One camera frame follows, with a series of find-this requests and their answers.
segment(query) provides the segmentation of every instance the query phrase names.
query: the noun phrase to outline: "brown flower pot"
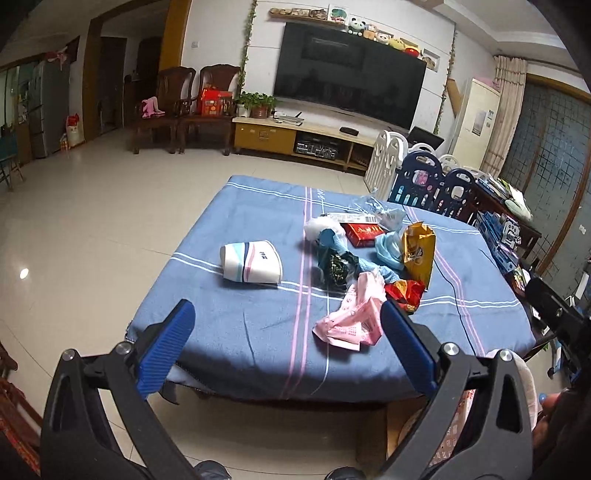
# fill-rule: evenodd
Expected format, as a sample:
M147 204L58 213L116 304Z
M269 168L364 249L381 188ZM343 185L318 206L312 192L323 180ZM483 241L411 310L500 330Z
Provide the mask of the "brown flower pot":
M251 117L253 118L267 118L269 116L269 109L264 105L257 105L251 108Z

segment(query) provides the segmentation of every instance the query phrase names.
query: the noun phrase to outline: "blue gripper pad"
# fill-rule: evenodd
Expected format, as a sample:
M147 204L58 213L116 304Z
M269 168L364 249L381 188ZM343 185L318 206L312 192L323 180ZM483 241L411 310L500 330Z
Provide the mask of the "blue gripper pad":
M137 388L145 400L164 384L195 327L195 308L181 300L163 322L163 328L142 356L138 365Z
M431 398L437 390L435 360L392 300L387 300L382 305L380 320L382 330L398 355L410 383L419 393Z

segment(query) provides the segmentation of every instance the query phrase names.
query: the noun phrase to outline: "tv cabinet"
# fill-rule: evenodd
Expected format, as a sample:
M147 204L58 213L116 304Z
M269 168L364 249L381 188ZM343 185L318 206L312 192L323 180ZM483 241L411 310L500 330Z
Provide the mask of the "tv cabinet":
M257 150L274 154L289 155L291 157L307 158L323 163L337 165L347 171L365 172L374 148L375 138L358 135L347 135L338 128L313 124L303 121L301 125L279 124L271 118L236 117L234 149L240 153L241 149ZM312 155L302 155L294 152L298 132L308 132L342 141L345 151L340 159L329 160Z

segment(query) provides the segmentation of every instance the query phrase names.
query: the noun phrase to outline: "flat screen tv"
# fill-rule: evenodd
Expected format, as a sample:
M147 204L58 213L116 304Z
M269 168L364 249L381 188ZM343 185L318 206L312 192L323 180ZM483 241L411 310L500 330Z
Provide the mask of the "flat screen tv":
M409 129L426 64L344 31L287 23L274 95L330 105Z

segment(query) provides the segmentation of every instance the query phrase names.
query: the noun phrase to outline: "refrigerator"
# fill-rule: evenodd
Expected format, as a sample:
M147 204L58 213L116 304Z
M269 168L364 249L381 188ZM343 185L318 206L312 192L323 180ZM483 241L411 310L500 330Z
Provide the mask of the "refrigerator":
M33 70L29 84L29 129L34 158L45 158L60 149L69 114L70 62L43 60Z
M495 126L501 94L494 88L472 79L468 82L462 109L449 153L462 167L480 169L492 129Z

